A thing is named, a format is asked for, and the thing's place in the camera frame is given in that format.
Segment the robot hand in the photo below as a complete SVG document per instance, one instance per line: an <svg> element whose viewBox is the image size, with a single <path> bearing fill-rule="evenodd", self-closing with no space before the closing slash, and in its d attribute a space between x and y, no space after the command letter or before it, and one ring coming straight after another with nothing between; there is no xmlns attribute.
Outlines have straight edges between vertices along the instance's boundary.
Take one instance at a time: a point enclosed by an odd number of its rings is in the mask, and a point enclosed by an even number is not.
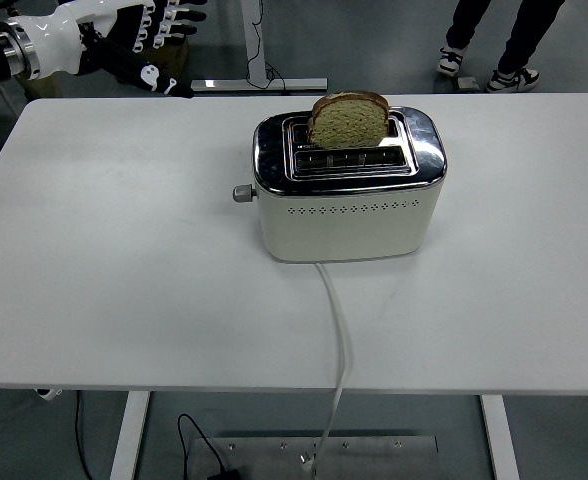
<svg viewBox="0 0 588 480"><path fill-rule="evenodd" d="M103 69L142 90L179 98L192 88L142 56L197 32L207 15L203 1L61 1L48 16L14 21L34 45L26 56L30 74L79 74Z"/></svg>

